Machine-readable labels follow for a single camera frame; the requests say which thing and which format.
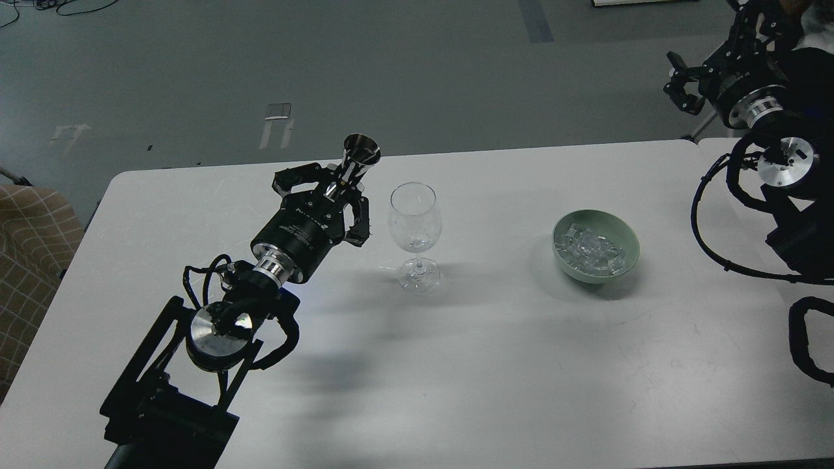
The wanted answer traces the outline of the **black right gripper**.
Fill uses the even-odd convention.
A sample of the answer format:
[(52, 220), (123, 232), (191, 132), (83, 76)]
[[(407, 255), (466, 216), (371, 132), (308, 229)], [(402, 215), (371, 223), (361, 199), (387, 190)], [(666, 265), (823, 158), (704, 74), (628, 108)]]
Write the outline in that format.
[[(801, 24), (777, 1), (727, 1), (734, 21), (724, 44), (700, 66), (665, 54), (671, 69), (664, 93), (677, 109), (700, 115), (706, 103), (731, 130), (751, 130), (768, 115), (786, 110), (788, 80), (769, 53), (786, 53), (800, 41)], [(697, 83), (700, 91), (686, 91)]]

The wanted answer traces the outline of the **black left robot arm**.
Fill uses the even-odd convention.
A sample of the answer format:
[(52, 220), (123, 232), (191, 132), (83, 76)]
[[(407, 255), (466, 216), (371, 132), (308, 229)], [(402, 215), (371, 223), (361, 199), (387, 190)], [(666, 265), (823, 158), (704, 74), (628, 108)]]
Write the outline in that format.
[[(266, 370), (300, 341), (302, 284), (337, 244), (369, 238), (369, 202), (361, 180), (373, 162), (304, 164), (275, 173), (279, 210), (254, 237), (254, 262), (219, 255), (188, 265), (187, 298), (167, 301), (108, 393), (100, 413), (116, 444), (107, 468), (214, 468), (238, 416), (229, 411), (248, 372)], [(202, 403), (170, 383), (180, 345), (201, 371), (218, 378), (218, 401)]]

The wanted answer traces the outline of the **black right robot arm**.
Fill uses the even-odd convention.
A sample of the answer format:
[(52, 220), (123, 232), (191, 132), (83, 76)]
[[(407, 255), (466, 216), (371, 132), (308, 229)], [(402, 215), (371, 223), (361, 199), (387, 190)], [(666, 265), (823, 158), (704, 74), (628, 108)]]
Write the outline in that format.
[[(726, 271), (792, 284), (832, 285), (832, 48), (810, 46), (805, 8), (832, 30), (822, 1), (730, 1), (726, 40), (700, 65), (670, 51), (664, 92), (677, 109), (698, 115), (705, 103), (730, 130), (744, 131), (732, 151), (701, 178), (691, 205), (700, 248)], [(747, 208), (769, 214), (766, 243), (789, 267), (774, 274), (736, 264), (701, 237), (699, 206), (707, 184), (726, 171), (726, 186)]]

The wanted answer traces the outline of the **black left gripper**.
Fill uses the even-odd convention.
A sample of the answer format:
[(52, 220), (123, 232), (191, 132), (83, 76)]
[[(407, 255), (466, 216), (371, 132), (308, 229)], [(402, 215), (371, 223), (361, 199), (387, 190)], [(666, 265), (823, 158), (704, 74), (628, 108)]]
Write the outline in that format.
[[(289, 282), (304, 284), (315, 273), (328, 252), (341, 241), (362, 247), (370, 237), (369, 199), (357, 186), (340, 187), (333, 202), (319, 191), (292, 193), (301, 184), (336, 181), (339, 164), (308, 163), (274, 173), (272, 188), (280, 196), (279, 211), (251, 242), (256, 258), (268, 250), (279, 250), (292, 262)], [(345, 206), (351, 206), (352, 225), (345, 230)]]

